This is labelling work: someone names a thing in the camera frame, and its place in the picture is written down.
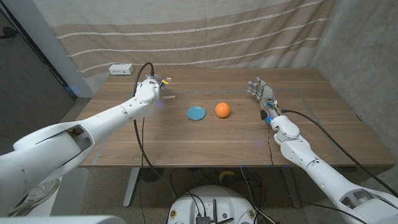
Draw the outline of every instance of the striped curtain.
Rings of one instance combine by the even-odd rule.
[[[157,68],[307,67],[334,0],[34,0],[85,78]]]

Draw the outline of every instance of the gray wall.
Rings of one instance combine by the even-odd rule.
[[[337,0],[310,64],[398,158],[398,2]]]
[[[32,0],[3,0],[14,17],[37,44],[39,49],[57,69],[62,78],[78,97],[93,97],[94,91],[87,84],[76,65],[69,59],[49,25]]]

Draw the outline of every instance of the black connector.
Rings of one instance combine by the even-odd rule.
[[[264,110],[260,111],[260,116],[261,116],[261,120],[263,120],[263,121],[268,117],[267,112],[265,112]]]

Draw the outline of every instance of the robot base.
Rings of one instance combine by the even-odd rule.
[[[252,224],[256,216],[256,212],[250,202],[242,197],[242,195],[229,188],[218,185],[204,185],[190,190],[190,193],[202,200],[206,209],[206,217],[199,198],[193,196],[198,204],[198,211],[195,202],[187,192],[178,198],[171,206],[167,223],[218,223],[233,218],[233,220],[222,223]]]

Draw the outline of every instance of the orange ball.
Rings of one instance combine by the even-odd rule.
[[[228,104],[226,103],[219,103],[216,106],[216,114],[217,116],[219,116],[220,118],[225,118],[226,116],[229,115],[230,112],[230,108],[228,106]]]

